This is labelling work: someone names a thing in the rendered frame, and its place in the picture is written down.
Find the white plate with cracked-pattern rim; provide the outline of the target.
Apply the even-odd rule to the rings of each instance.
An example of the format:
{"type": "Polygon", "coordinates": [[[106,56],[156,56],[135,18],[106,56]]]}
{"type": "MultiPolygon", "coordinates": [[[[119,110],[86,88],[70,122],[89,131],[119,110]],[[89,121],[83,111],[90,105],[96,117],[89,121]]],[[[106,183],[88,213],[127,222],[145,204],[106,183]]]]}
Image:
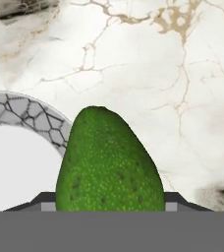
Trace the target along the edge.
{"type": "Polygon", "coordinates": [[[54,189],[71,126],[36,98],[0,92],[0,211],[54,189]]]}

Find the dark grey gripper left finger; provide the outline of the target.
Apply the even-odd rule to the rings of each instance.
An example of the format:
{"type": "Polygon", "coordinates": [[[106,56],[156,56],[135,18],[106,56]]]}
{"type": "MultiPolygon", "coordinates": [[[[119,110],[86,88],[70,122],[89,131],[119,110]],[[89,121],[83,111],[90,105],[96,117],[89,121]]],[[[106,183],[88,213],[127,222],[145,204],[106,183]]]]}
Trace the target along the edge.
{"type": "Polygon", "coordinates": [[[7,209],[7,212],[14,211],[55,212],[55,193],[41,192],[30,202],[7,209]]]}

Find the green avocado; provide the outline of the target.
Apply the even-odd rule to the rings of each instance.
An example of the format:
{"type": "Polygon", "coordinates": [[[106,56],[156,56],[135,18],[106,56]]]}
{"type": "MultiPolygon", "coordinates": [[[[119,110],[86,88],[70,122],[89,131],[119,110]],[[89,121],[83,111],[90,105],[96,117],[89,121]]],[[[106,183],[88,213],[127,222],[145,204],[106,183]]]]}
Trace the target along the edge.
{"type": "Polygon", "coordinates": [[[156,165],[126,121],[84,108],[71,129],[56,185],[58,211],[163,211],[156,165]]]}

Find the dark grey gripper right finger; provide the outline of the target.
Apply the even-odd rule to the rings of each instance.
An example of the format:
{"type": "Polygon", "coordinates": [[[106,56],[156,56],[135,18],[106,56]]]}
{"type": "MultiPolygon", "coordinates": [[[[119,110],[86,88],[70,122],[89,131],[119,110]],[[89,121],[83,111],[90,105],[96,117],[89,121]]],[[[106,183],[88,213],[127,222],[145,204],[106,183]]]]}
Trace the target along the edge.
{"type": "Polygon", "coordinates": [[[166,212],[186,212],[186,211],[209,212],[209,209],[199,206],[197,204],[188,202],[178,192],[166,192],[165,193],[165,211],[166,212]]]}

